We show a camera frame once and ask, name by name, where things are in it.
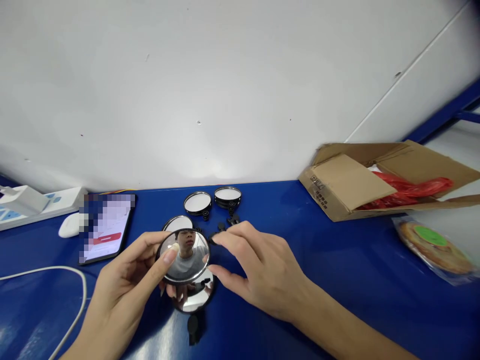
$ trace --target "white cable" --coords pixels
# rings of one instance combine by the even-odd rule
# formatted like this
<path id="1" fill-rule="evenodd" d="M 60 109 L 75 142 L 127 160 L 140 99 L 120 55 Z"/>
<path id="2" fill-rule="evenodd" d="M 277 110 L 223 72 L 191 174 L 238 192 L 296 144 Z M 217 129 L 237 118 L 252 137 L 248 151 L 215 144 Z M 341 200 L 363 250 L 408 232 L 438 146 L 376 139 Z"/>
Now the white cable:
<path id="1" fill-rule="evenodd" d="M 78 276 L 80 276 L 80 277 L 81 277 L 81 285 L 82 285 L 82 288 L 83 288 L 83 294 L 82 294 L 82 298 L 81 298 L 80 310 L 78 311 L 78 314 L 77 314 L 75 320 L 73 320 L 73 322 L 71 323 L 71 325 L 70 325 L 70 327 L 68 328 L 67 332 L 65 333 L 65 335 L 64 335 L 63 338 L 61 339 L 60 343 L 57 345 L 55 351 L 54 351 L 54 352 L 51 354 L 51 356 L 48 358 L 48 360 L 54 360 L 54 358 L 57 356 L 57 354 L 59 353 L 60 349 L 62 348 L 62 346 L 63 346 L 63 345 L 65 344 L 65 342 L 67 341 L 70 333 L 71 333 L 72 330 L 74 329 L 75 325 L 76 325 L 77 322 L 79 321 L 80 316 L 82 315 L 82 312 L 84 311 L 85 303 L 87 302 L 87 279 L 85 279 L 84 273 L 81 272 L 80 270 L 77 270 L 76 268 L 73 268 L 73 267 L 70 267 L 70 266 L 48 266 L 48 267 L 38 268 L 38 269 L 35 269 L 35 270 L 20 272 L 20 273 L 18 273 L 18 274 L 13 274 L 13 275 L 8 275 L 8 276 L 0 277 L 0 281 L 1 281 L 1 280 L 7 280 L 7 279 L 12 279 L 12 278 L 17 278 L 17 277 L 20 277 L 20 276 L 23 276 L 23 275 L 27 275 L 27 274 L 38 273 L 38 272 L 41 272 L 41 271 L 44 271 L 44 270 L 54 270 L 54 269 L 68 270 L 68 271 L 74 272 L 75 274 L 77 274 Z"/>

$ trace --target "white power adapter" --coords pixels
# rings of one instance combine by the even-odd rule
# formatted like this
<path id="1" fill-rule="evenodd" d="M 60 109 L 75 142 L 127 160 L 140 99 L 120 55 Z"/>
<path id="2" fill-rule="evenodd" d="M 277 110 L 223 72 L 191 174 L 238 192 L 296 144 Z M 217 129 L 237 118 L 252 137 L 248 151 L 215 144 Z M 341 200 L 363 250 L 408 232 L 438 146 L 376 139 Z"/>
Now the white power adapter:
<path id="1" fill-rule="evenodd" d="M 0 185 L 0 193 L 3 194 L 0 198 L 0 206 L 25 216 L 40 214 L 50 200 L 28 185 L 14 188 Z"/>

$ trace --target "white wall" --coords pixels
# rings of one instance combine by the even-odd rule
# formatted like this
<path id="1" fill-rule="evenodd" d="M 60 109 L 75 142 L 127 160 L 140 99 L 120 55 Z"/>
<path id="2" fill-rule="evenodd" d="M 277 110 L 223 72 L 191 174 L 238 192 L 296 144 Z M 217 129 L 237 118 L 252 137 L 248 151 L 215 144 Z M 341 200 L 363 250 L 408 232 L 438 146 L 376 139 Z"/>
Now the white wall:
<path id="1" fill-rule="evenodd" d="M 426 146 L 480 171 L 480 124 L 462 120 Z M 451 192 L 441 200 L 473 194 L 480 194 L 480 180 Z M 411 215 L 463 246 L 480 266 L 480 205 L 417 211 Z"/>
<path id="2" fill-rule="evenodd" d="M 480 74 L 475 15 L 443 31 L 465 3 L 0 1 L 0 171 L 41 191 L 295 179 L 318 145 L 396 140 Z"/>

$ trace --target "cardboard box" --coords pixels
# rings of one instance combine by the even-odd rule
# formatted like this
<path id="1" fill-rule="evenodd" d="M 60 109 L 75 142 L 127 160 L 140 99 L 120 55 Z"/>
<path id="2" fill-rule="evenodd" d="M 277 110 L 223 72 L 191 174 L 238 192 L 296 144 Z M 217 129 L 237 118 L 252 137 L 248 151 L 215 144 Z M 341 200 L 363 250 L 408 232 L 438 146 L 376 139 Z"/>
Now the cardboard box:
<path id="1" fill-rule="evenodd" d="M 413 184 L 438 177 L 453 181 L 453 187 L 418 204 L 386 209 L 357 210 L 396 190 L 368 167 L 376 164 L 384 173 Z M 454 209 L 480 204 L 480 194 L 437 199 L 480 179 L 480 172 L 413 141 L 390 143 L 331 143 L 323 145 L 299 180 L 315 202 L 334 222 L 430 209 Z"/>

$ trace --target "pixelated screen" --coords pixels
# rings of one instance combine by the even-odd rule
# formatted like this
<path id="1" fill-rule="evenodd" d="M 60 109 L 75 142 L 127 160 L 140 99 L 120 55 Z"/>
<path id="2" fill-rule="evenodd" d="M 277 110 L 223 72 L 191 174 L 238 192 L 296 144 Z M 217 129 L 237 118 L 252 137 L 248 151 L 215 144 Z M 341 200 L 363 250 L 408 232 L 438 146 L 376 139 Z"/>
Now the pixelated screen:
<path id="1" fill-rule="evenodd" d="M 116 254 L 122 246 L 132 208 L 134 194 L 88 194 L 80 207 L 80 238 L 83 251 L 78 262 L 84 264 L 98 258 Z"/>

